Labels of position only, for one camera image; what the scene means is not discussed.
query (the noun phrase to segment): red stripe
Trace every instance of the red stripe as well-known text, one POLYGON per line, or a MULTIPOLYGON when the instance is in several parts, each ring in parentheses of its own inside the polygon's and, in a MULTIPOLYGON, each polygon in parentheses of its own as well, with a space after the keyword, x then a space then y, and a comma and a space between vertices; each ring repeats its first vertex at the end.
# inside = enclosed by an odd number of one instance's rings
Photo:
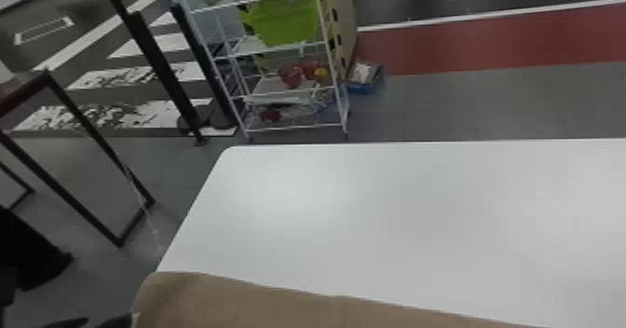
POLYGON ((626 5, 359 34, 391 75, 626 61, 626 5))

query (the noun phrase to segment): beige cushion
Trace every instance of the beige cushion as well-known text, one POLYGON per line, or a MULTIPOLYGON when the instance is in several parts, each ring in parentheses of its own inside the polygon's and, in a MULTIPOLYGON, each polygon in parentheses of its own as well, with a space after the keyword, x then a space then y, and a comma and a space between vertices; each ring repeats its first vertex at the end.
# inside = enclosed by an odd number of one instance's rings
POLYGON ((512 328, 366 300, 268 288, 198 273, 154 273, 137 294, 137 328, 512 328))

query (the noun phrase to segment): white table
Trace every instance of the white table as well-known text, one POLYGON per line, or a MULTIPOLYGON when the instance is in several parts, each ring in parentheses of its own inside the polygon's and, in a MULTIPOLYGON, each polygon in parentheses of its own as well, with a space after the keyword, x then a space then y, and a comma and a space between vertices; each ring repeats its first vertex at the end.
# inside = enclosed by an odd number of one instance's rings
POLYGON ((626 141, 225 151, 159 271, 626 326, 626 141))

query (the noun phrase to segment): metal shelf rack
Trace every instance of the metal shelf rack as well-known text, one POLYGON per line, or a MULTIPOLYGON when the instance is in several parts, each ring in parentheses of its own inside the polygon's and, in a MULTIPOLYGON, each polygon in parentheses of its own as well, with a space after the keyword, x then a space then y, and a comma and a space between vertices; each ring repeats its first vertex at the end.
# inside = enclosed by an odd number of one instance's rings
POLYGON ((331 23, 329 0, 315 0, 319 31, 315 39, 268 47, 257 35, 246 33, 238 7, 264 0, 181 0, 191 28, 211 61, 243 134, 255 132, 339 127, 346 137, 349 99, 344 70, 334 45, 340 45, 331 23), (223 45, 215 56, 209 43, 223 45), (294 60, 315 60, 329 71, 328 86, 303 79, 289 89, 276 69, 294 60), (272 104, 293 104, 277 122, 263 121, 259 112, 272 104))

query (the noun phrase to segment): green basket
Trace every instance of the green basket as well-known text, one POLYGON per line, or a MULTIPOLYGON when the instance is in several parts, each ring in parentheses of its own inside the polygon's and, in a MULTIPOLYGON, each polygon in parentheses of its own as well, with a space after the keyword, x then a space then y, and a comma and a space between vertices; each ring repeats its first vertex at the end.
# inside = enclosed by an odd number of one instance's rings
POLYGON ((320 27, 315 0, 260 1, 241 12, 241 20, 268 47, 316 39, 320 27))

